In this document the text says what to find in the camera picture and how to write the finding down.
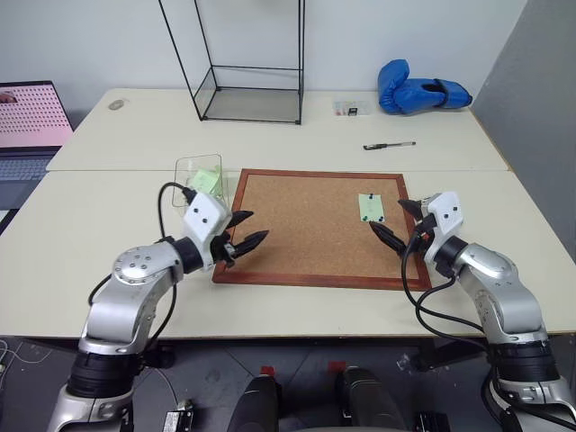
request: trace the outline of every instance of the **blue boxing glove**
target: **blue boxing glove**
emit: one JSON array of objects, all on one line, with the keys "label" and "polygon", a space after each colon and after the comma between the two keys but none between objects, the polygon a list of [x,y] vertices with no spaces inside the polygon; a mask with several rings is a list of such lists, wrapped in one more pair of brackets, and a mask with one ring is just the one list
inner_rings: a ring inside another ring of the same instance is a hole
[{"label": "blue boxing glove", "polygon": [[444,79],[407,79],[406,60],[393,60],[378,76],[380,106],[388,114],[412,114],[431,108],[462,108],[472,102],[464,87]]}]

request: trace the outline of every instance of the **sticky note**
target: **sticky note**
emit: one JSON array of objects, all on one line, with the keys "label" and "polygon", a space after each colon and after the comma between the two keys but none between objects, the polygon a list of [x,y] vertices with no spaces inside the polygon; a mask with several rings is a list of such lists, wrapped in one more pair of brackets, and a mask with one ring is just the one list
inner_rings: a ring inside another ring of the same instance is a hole
[{"label": "sticky note", "polygon": [[221,194],[220,177],[220,172],[199,168],[192,182],[189,182],[189,186],[205,194],[216,194],[217,192]]},{"label": "sticky note", "polygon": [[373,193],[359,193],[360,220],[363,222],[384,222],[382,197]]},{"label": "sticky note", "polygon": [[223,192],[222,192],[222,167],[220,165],[215,166],[214,167],[214,173],[216,173],[218,175],[218,181],[216,182],[216,185],[212,188],[211,194],[214,196],[222,197],[223,196]]}]

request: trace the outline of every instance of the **black metal wire frame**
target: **black metal wire frame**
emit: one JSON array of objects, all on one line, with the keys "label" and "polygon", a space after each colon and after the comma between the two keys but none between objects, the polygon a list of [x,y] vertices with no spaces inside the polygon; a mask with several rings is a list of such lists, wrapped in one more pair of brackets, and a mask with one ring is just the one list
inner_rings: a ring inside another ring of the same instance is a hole
[{"label": "black metal wire frame", "polygon": [[[184,81],[186,82],[186,86],[188,87],[188,92],[192,97],[192,102],[194,105],[194,109],[196,110],[196,114],[200,121],[204,120],[222,120],[222,121],[232,121],[232,122],[262,122],[262,123],[291,123],[291,124],[302,124],[302,102],[304,98],[304,35],[305,35],[305,16],[306,16],[306,0],[296,0],[298,2],[298,67],[253,67],[253,66],[241,66],[241,65],[214,65],[212,63],[212,56],[210,54],[210,49],[208,47],[208,41],[206,39],[206,32],[204,29],[203,20],[200,14],[200,9],[198,8],[198,0],[194,1],[194,8],[196,10],[196,16],[198,18],[198,23],[200,24],[200,30],[202,32],[202,40],[204,42],[204,47],[206,49],[206,55],[208,57],[208,61],[210,63],[210,67],[206,71],[206,75],[204,76],[200,86],[196,89],[194,93],[190,81],[188,79],[188,75],[186,74],[184,63],[180,57],[180,52],[178,51],[178,47],[176,45],[176,39],[172,30],[170,28],[170,23],[168,22],[166,11],[164,9],[163,2],[166,0],[158,0],[160,4],[160,10],[162,11],[162,17],[164,18],[164,22],[166,23],[166,27],[168,29],[168,34],[170,36],[170,40],[172,41],[172,46],[174,47],[174,51],[176,57],[178,59],[178,64],[180,69],[182,70],[182,75],[184,75]],[[270,88],[270,87],[245,87],[245,86],[225,86],[219,85],[216,79],[216,74],[214,72],[215,68],[228,68],[228,69],[254,69],[254,70],[284,70],[284,71],[293,71],[298,72],[298,88]],[[214,91],[211,96],[210,101],[206,105],[206,108],[203,112],[200,111],[198,104],[196,102],[196,96],[200,93],[203,89],[206,80],[208,79],[209,75],[212,75],[212,79],[214,81]],[[296,120],[294,121],[280,121],[280,120],[262,120],[262,119],[236,119],[236,118],[211,118],[207,115],[208,110],[212,105],[214,97],[218,91],[221,89],[245,89],[245,90],[270,90],[270,91],[293,91],[297,92],[298,96],[298,112],[296,116]]]}]

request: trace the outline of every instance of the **corkboard with red frame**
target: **corkboard with red frame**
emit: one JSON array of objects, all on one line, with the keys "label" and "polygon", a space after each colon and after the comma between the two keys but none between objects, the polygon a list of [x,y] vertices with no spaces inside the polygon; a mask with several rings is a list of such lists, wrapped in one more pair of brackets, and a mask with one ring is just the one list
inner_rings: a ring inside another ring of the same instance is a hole
[{"label": "corkboard with red frame", "polygon": [[[255,214],[230,230],[233,243],[269,230],[232,268],[216,265],[218,284],[271,284],[402,289],[401,260],[361,221],[359,194],[379,194],[385,225],[405,242],[414,220],[397,203],[407,199],[402,174],[243,169],[232,210]],[[430,288],[426,265],[412,256],[409,288]]]}]

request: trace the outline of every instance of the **pen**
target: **pen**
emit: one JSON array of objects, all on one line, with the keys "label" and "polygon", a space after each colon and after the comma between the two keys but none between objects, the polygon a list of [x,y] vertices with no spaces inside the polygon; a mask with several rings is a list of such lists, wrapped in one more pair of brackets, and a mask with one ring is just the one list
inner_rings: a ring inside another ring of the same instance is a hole
[{"label": "pen", "polygon": [[416,141],[396,142],[394,144],[370,144],[368,146],[364,146],[364,150],[377,150],[377,149],[386,149],[388,147],[405,147],[415,145]]}]

